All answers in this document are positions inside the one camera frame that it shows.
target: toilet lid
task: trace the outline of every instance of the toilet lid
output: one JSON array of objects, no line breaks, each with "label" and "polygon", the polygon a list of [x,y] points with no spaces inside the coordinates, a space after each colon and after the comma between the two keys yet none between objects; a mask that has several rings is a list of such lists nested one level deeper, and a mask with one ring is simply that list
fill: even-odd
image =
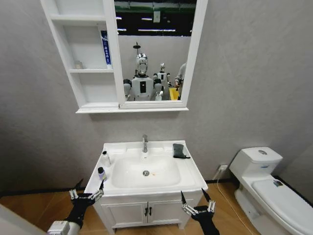
[{"label": "toilet lid", "polygon": [[313,235],[313,208],[288,186],[273,179],[256,181],[252,187],[287,224]]}]

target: yellow object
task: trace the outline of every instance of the yellow object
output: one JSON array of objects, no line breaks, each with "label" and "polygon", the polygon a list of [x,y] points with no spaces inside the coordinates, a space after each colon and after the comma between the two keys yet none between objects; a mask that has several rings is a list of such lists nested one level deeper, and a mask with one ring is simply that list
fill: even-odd
[{"label": "yellow object", "polygon": [[170,97],[171,100],[177,100],[179,96],[178,91],[176,91],[176,88],[170,88]]}]

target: wooden floor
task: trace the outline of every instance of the wooden floor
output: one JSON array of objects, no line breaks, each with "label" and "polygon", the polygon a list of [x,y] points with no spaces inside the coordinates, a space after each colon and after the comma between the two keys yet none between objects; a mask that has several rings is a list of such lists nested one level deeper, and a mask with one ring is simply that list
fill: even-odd
[{"label": "wooden floor", "polygon": [[[239,217],[255,235],[259,233],[250,223],[245,213],[241,210],[235,197],[236,187],[232,183],[220,183],[220,189],[231,202]],[[237,218],[226,200],[217,190],[216,184],[208,184],[209,195],[215,200],[216,208],[213,222],[221,235],[250,235],[251,233]],[[72,208],[68,192],[38,193],[18,196],[5,196],[0,203],[32,224],[47,231],[55,220],[66,218]],[[204,198],[199,205],[207,205]],[[86,211],[84,226],[80,231],[82,235],[108,235],[106,228],[93,207]],[[202,235],[203,232],[197,221],[190,219],[184,230],[177,225],[147,226],[117,229],[117,235]]]}]

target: toilet flush button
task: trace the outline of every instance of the toilet flush button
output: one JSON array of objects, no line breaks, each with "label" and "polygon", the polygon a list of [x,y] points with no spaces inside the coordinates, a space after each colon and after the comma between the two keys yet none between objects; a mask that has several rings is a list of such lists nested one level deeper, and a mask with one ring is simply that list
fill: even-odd
[{"label": "toilet flush button", "polygon": [[268,153],[265,152],[264,150],[259,150],[259,153],[263,154],[263,155],[267,155]]}]

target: sink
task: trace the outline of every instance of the sink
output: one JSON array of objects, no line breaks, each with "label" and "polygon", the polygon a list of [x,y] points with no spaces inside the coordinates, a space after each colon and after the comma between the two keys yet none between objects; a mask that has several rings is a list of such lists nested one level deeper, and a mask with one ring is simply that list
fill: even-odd
[{"label": "sink", "polygon": [[[190,159],[173,158],[173,144],[184,145],[183,153]],[[104,197],[144,195],[207,189],[185,141],[150,141],[148,152],[142,152],[142,142],[105,143],[111,166],[104,166],[100,156],[85,192],[95,192],[100,184],[97,169],[107,174]]]},{"label": "sink", "polygon": [[112,184],[118,188],[172,186],[180,182],[177,163],[170,156],[152,155],[147,159],[129,157],[116,161]]}]

